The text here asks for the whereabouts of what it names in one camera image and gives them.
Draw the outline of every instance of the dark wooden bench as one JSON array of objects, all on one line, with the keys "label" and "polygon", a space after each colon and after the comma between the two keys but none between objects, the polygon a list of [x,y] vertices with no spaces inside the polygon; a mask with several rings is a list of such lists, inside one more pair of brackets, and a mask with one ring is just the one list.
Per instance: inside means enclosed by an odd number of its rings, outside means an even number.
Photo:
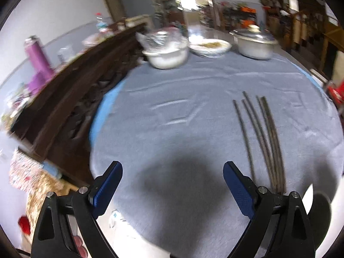
[{"label": "dark wooden bench", "polygon": [[106,92],[137,65],[142,47],[127,29],[73,61],[20,114],[11,129],[36,160],[57,166],[74,184],[89,185],[89,130]]}]

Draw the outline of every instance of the metal screw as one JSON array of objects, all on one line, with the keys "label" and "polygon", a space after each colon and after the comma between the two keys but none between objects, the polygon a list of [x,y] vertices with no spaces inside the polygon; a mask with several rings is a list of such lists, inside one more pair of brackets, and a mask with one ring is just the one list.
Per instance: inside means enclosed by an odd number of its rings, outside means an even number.
[{"label": "metal screw", "polygon": [[261,192],[261,194],[265,194],[268,189],[265,186],[259,186],[258,191]]},{"label": "metal screw", "polygon": [[294,198],[299,198],[299,197],[300,197],[299,193],[297,193],[296,191],[291,192],[291,195],[292,195]]},{"label": "metal screw", "polygon": [[49,191],[46,196],[51,199],[51,197],[54,195],[54,192]]},{"label": "metal screw", "polygon": [[86,186],[83,186],[79,189],[80,194],[85,194],[87,192],[88,188]]}]

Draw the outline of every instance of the purple thermos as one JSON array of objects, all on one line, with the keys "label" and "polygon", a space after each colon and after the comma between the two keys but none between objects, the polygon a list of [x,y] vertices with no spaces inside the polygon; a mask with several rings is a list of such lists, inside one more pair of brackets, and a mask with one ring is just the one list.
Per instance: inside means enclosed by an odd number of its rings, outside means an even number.
[{"label": "purple thermos", "polygon": [[25,40],[24,49],[32,63],[32,66],[36,70],[36,74],[29,83],[29,90],[35,94],[52,78],[54,70],[50,67],[49,62],[43,53],[38,37],[28,37]]}]

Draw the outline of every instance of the lid knob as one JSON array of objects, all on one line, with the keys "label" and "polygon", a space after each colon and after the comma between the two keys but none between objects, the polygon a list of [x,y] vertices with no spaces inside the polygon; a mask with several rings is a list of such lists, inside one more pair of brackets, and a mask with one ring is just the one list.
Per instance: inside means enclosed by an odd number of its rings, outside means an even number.
[{"label": "lid knob", "polygon": [[259,33],[260,32],[260,30],[259,30],[259,26],[257,26],[257,25],[249,25],[248,26],[248,28],[247,28],[248,30],[250,30],[251,32],[255,32],[255,33]]}]

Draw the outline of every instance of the gray tablecloth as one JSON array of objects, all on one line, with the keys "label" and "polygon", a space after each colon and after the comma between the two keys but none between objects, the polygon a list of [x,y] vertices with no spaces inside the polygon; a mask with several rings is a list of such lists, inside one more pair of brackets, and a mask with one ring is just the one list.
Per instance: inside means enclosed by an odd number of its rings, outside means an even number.
[{"label": "gray tablecloth", "polygon": [[243,90],[257,110],[256,95],[268,100],[287,192],[303,195],[311,183],[329,198],[336,191],[344,155],[336,109],[286,58],[258,61],[230,51],[219,59],[190,55],[172,70],[141,65],[130,72],[98,135],[91,171],[101,175],[120,161],[116,207],[144,238],[177,257],[227,257],[249,221],[222,175],[224,163],[234,161],[250,176],[233,99],[249,135],[256,185],[270,187],[241,104]]}]

